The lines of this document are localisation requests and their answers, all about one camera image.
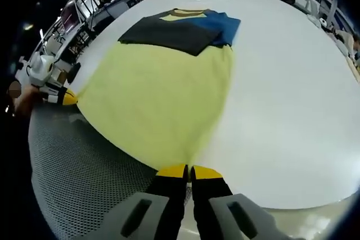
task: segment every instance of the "yellow towel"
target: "yellow towel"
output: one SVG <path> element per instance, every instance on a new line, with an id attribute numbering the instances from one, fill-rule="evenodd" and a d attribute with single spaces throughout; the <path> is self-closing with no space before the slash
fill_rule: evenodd
<path id="1" fill-rule="evenodd" d="M 116 43 L 79 94 L 78 107 L 111 143 L 159 170 L 191 162 L 222 113 L 229 46 L 199 56 Z"/>

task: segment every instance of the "white table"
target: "white table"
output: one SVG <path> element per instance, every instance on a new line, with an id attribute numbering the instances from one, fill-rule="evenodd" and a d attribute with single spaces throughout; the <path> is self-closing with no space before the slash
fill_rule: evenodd
<path id="1" fill-rule="evenodd" d="M 195 163 L 218 170 L 233 193 L 263 207 L 316 207 L 353 194 L 360 179 L 360 87 L 333 41 L 279 0 L 144 0 L 92 42 L 70 88 L 79 92 L 138 20 L 175 7 L 241 19 L 224 112 Z"/>

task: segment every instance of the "person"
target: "person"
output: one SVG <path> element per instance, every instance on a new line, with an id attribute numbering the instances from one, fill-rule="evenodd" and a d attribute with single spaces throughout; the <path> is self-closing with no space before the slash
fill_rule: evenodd
<path id="1" fill-rule="evenodd" d="M 343 39 L 343 43 L 347 47 L 349 51 L 349 56 L 352 60 L 355 59 L 356 52 L 360 51 L 360 38 L 359 35 L 354 34 L 351 35 L 348 32 L 342 31 L 342 30 L 336 30 L 335 36 L 341 36 Z"/>
<path id="2" fill-rule="evenodd" d="M 99 0 L 99 8 L 102 8 L 105 5 L 105 0 Z"/>
<path id="3" fill-rule="evenodd" d="M 32 166 L 28 145 L 30 116 L 42 102 L 39 89 L 9 80 L 1 93 L 1 160 L 3 165 L 4 239 L 56 239 L 38 206 L 32 186 Z"/>

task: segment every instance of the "mesh surface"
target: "mesh surface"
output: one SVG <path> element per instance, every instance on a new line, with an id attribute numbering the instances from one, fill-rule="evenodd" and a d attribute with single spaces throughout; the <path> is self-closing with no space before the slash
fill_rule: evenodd
<path id="1" fill-rule="evenodd" d="M 97 229 L 105 213 L 145 191 L 156 174 L 101 136 L 76 106 L 35 108 L 29 149 L 34 192 L 59 239 Z"/>

